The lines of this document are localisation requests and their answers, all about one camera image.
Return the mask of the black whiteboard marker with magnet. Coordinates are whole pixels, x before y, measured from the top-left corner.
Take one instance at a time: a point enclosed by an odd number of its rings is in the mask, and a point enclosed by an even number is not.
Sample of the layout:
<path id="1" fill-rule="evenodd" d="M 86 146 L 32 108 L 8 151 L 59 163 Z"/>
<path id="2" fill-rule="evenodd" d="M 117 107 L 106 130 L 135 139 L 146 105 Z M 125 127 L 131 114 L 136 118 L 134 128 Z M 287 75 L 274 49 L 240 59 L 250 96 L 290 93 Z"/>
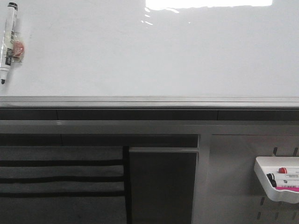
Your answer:
<path id="1" fill-rule="evenodd" d="M 21 62 L 25 54 L 25 46 L 16 32 L 18 4 L 9 2 L 5 20 L 3 38 L 0 48 L 0 83 L 5 84 L 12 63 Z"/>

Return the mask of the white whiteboard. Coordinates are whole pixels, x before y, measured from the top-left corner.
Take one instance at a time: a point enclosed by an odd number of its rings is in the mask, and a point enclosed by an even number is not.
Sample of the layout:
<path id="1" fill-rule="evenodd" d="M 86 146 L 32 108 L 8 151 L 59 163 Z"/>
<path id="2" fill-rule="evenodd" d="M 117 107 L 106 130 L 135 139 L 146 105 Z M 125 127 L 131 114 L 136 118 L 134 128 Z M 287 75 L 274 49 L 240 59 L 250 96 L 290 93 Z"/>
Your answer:
<path id="1" fill-rule="evenodd" d="M 297 97 L 299 3 L 20 0 L 2 96 Z"/>

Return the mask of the pink whiteboard eraser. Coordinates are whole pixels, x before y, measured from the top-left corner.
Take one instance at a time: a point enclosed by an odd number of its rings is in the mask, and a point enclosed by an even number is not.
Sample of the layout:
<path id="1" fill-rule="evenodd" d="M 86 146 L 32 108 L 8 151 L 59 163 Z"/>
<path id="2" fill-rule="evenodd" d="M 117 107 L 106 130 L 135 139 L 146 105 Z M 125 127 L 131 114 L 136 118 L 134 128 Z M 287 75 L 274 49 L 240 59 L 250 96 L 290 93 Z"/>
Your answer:
<path id="1" fill-rule="evenodd" d="M 276 190 L 290 190 L 290 191 L 295 191 L 299 192 L 299 187 L 276 187 Z"/>

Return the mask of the dark grey cabinet panel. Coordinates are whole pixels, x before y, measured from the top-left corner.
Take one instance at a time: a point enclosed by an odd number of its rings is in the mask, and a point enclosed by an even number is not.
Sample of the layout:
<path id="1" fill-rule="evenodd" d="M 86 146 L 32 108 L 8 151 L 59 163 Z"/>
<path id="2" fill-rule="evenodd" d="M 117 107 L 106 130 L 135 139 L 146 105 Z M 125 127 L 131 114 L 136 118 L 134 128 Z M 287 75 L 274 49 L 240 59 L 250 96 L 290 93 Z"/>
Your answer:
<path id="1" fill-rule="evenodd" d="M 134 224 L 190 224 L 196 149 L 134 147 L 129 151 Z"/>

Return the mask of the grey pegboard panel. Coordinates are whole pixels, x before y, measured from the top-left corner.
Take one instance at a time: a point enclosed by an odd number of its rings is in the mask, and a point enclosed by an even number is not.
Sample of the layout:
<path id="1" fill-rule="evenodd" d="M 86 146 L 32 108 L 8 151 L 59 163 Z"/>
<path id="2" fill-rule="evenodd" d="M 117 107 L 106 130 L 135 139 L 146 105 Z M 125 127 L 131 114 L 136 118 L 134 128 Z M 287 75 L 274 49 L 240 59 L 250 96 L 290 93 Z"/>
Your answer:
<path id="1" fill-rule="evenodd" d="M 208 224 L 297 224 L 299 206 L 274 202 L 255 172 L 258 156 L 292 156 L 297 136 L 214 135 L 208 168 Z"/>

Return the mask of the white plastic marker tray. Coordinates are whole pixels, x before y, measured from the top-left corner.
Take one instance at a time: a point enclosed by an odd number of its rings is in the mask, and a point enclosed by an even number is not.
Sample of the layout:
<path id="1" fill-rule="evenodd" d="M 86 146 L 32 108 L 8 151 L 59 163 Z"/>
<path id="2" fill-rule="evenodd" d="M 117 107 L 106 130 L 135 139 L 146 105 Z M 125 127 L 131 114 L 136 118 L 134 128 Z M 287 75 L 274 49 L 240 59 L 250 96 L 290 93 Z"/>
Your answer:
<path id="1" fill-rule="evenodd" d="M 282 167 L 299 167 L 298 157 L 256 157 L 254 171 L 267 195 L 267 197 L 275 202 L 298 203 L 299 192 L 290 190 L 276 190 L 266 176 L 269 173 L 279 173 L 278 169 Z"/>

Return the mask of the grey fabric pocket organizer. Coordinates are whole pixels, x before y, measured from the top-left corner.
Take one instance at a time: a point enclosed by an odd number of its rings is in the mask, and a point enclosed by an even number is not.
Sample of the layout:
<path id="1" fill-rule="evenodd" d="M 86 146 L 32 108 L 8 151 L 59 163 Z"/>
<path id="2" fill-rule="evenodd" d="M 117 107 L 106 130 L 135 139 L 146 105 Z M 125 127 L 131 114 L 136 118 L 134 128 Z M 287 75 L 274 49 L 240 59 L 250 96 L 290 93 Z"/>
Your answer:
<path id="1" fill-rule="evenodd" d="M 127 147 L 1 147 L 3 224 L 129 224 Z"/>

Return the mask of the black capped marker upper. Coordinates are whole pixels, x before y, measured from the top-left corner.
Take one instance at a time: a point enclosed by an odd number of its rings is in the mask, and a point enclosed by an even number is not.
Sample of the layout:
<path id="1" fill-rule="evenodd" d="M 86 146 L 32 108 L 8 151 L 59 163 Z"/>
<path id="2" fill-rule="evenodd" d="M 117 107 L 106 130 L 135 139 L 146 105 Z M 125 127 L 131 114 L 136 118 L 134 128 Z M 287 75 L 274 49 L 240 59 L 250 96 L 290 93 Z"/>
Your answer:
<path id="1" fill-rule="evenodd" d="M 269 173 L 266 176 L 269 180 L 299 180 L 298 174 Z"/>

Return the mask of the black capped marker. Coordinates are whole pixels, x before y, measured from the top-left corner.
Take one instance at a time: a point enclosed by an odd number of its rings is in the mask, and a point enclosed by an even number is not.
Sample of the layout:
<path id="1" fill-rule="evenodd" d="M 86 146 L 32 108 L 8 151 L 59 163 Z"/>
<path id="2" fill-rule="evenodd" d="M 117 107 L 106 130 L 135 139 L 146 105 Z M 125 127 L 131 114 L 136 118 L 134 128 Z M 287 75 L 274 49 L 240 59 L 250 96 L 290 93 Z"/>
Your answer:
<path id="1" fill-rule="evenodd" d="M 296 180 L 270 180 L 273 187 L 299 187 L 299 181 Z"/>
<path id="2" fill-rule="evenodd" d="M 269 173 L 266 176 L 269 180 L 299 180 L 298 174 Z"/>

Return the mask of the red capped marker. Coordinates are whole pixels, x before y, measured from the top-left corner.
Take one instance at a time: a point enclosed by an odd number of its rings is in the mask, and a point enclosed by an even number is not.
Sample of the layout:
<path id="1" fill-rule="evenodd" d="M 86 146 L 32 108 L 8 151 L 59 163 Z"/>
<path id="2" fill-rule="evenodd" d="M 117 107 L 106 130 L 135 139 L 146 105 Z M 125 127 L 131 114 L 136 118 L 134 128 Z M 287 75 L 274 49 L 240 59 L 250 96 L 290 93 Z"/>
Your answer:
<path id="1" fill-rule="evenodd" d="M 282 168 L 278 169 L 278 172 L 280 174 L 298 174 L 299 173 L 299 168 L 282 167 Z"/>

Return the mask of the black capped marker lower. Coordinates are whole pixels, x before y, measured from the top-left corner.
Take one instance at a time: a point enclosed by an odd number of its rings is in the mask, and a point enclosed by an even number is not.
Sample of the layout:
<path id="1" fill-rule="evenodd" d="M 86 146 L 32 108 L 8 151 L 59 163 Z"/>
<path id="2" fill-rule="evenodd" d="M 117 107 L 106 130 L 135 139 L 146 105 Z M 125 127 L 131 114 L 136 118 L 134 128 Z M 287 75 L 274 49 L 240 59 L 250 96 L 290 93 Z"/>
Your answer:
<path id="1" fill-rule="evenodd" d="M 299 187 L 299 181 L 296 180 L 270 180 L 273 187 Z"/>

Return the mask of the grey aluminium whiteboard tray rail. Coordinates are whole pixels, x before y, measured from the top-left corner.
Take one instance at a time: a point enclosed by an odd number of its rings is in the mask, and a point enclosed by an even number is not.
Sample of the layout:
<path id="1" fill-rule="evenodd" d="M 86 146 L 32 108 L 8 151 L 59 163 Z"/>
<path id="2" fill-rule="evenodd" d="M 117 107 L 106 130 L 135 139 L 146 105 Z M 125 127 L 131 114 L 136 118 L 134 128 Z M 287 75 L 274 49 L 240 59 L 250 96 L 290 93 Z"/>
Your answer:
<path id="1" fill-rule="evenodd" d="M 2 108 L 298 109 L 298 97 L 2 96 Z"/>

